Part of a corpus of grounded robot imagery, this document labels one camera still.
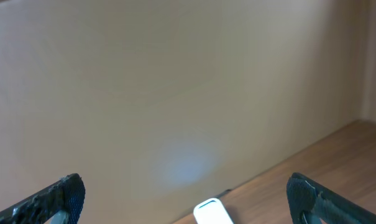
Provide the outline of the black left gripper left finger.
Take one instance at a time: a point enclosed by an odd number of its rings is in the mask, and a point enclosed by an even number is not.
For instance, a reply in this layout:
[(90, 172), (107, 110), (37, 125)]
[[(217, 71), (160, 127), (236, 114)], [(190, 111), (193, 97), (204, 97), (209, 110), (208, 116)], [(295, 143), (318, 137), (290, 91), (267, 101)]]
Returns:
[(0, 212), (0, 224), (77, 224), (85, 201), (85, 186), (70, 174)]

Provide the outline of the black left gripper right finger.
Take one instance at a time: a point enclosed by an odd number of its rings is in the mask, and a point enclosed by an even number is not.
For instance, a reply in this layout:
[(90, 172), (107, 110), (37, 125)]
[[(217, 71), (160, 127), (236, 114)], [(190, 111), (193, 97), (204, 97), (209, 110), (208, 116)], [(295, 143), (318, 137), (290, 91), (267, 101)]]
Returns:
[(376, 214), (301, 173), (288, 179), (287, 199), (293, 224), (376, 224)]

